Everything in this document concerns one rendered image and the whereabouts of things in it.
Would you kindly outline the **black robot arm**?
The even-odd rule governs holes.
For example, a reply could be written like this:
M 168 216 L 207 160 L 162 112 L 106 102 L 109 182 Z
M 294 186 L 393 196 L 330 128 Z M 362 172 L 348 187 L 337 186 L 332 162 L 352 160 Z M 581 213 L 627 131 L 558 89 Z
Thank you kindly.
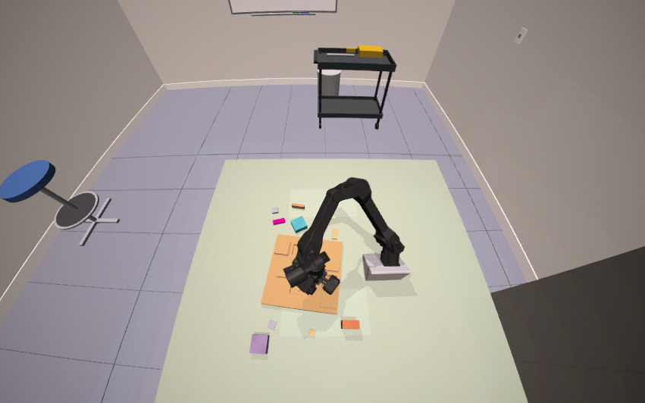
M 307 295 L 312 295 L 319 281 L 313 275 L 323 272 L 324 264 L 330 261 L 327 253 L 321 252 L 324 232 L 337 209 L 338 204 L 354 198 L 366 213 L 375 229 L 373 237 L 383 246 L 380 261 L 385 267 L 399 267 L 399 254 L 405 248 L 399 236 L 387 226 L 372 199 L 372 191 L 367 180 L 350 177 L 346 182 L 329 189 L 310 228 L 303 233 L 297 243 L 297 262 L 283 269 L 291 288 L 299 287 Z M 310 273 L 310 274 L 308 274 Z

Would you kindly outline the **teal block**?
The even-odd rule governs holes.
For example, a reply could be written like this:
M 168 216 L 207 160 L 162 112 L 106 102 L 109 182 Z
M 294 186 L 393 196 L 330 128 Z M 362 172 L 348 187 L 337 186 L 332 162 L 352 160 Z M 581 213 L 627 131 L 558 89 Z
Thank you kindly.
M 301 231 L 303 231 L 303 230 L 308 228 L 308 226 L 307 226 L 307 224 L 306 224 L 306 222 L 305 222 L 305 220 L 304 220 L 304 218 L 302 216 L 297 217 L 296 219 L 291 220 L 290 222 L 291 222 L 291 224 L 293 226 L 293 229 L 294 229 L 295 233 L 301 232 Z

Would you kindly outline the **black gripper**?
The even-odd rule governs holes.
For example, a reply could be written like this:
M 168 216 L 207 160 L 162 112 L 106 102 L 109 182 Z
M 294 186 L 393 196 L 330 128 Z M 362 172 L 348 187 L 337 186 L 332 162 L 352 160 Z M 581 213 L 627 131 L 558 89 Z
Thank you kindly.
M 327 292 L 329 295 L 332 295 L 333 292 L 335 291 L 335 289 L 340 284 L 340 279 L 337 278 L 336 276 L 334 276 L 333 274 L 330 276 L 329 279 L 327 279 L 326 278 L 327 272 L 325 271 L 326 270 L 325 267 L 326 267 L 326 265 L 324 265 L 323 272 L 321 274 L 319 274 L 319 275 L 313 275 L 313 274 L 310 274 L 310 273 L 308 273 L 308 274 L 313 276 L 315 279 L 317 278 L 317 280 L 319 282 L 316 285 L 320 285 L 322 283 L 324 285 L 324 287 L 322 289 L 325 292 Z M 323 282 L 322 280 L 325 281 L 325 282 Z

